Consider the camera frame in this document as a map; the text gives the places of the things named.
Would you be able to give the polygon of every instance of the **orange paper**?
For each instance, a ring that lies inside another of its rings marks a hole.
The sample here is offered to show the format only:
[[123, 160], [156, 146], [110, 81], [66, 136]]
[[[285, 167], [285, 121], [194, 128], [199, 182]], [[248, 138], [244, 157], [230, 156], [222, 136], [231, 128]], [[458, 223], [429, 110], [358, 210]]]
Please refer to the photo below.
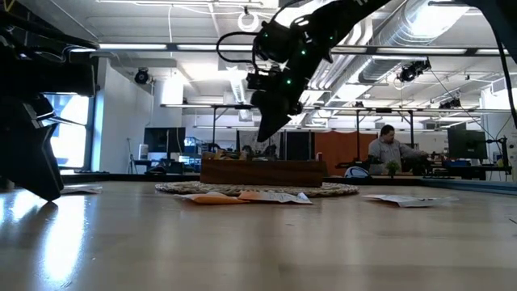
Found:
[[187, 195], [174, 195], [175, 197], [183, 200], [192, 200], [197, 204], [202, 205], [231, 205], [231, 204], [242, 204], [248, 201], [240, 200], [237, 197], [226, 196], [218, 192], [209, 192], [208, 194], [187, 194]]

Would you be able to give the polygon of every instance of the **table surface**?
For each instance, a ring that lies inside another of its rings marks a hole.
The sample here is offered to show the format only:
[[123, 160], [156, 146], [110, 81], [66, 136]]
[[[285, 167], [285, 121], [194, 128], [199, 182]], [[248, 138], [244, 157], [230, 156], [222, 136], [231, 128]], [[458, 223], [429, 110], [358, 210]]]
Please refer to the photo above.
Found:
[[5, 290], [515, 290], [517, 198], [436, 188], [361, 194], [455, 196], [400, 209], [360, 196], [314, 205], [198, 206], [153, 183], [106, 182], [55, 204], [0, 193]]

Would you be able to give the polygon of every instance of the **man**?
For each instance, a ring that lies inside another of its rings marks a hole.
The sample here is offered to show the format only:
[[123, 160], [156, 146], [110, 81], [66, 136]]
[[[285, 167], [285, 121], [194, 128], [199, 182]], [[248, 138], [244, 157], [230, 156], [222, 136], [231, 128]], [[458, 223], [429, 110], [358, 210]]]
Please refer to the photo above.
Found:
[[383, 163], [383, 165], [370, 166], [370, 174], [379, 175], [385, 171], [385, 164], [391, 161], [398, 163], [398, 166], [402, 169], [401, 156], [403, 158], [418, 158], [427, 156], [427, 153], [413, 150], [400, 143], [395, 139], [395, 128], [387, 124], [380, 130], [380, 137], [370, 143], [368, 155], [378, 158]]

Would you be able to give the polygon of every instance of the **round woven placemat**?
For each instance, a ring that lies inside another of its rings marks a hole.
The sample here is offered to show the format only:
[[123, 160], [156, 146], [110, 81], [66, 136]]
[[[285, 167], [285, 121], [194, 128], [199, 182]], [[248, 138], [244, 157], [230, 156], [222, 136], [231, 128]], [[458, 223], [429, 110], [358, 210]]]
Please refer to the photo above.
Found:
[[289, 186], [254, 186], [254, 185], [227, 185], [208, 184], [201, 182], [161, 183], [155, 186], [156, 190], [173, 194], [200, 194], [210, 191], [219, 192], [228, 196], [239, 196], [241, 191], [273, 191], [298, 195], [303, 192], [308, 197], [341, 196], [359, 193], [356, 186], [340, 183], [323, 183], [319, 188], [289, 187]]

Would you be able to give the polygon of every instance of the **paper sheet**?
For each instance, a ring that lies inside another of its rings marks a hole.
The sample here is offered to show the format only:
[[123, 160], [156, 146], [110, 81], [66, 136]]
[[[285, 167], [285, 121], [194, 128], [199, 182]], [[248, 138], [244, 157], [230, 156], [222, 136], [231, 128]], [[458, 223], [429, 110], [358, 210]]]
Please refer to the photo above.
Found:
[[294, 196], [286, 193], [276, 193], [276, 192], [255, 192], [255, 191], [242, 191], [239, 199], [242, 200], [252, 200], [252, 201], [268, 201], [268, 202], [294, 202], [298, 204], [307, 204], [311, 205], [313, 202], [307, 198], [307, 196], [302, 192], [298, 194], [298, 196]]
[[66, 185], [61, 194], [100, 194], [103, 192], [101, 185]]
[[397, 203], [400, 207], [432, 207], [458, 200], [455, 197], [447, 198], [418, 198], [399, 195], [365, 195], [364, 198], [378, 199]]
[[202, 205], [231, 205], [231, 204], [242, 204], [248, 203], [248, 201], [240, 200], [237, 197], [226, 196], [219, 192], [208, 192], [207, 194], [187, 194], [179, 195], [174, 194], [174, 197], [181, 200], [192, 200], [197, 204]]

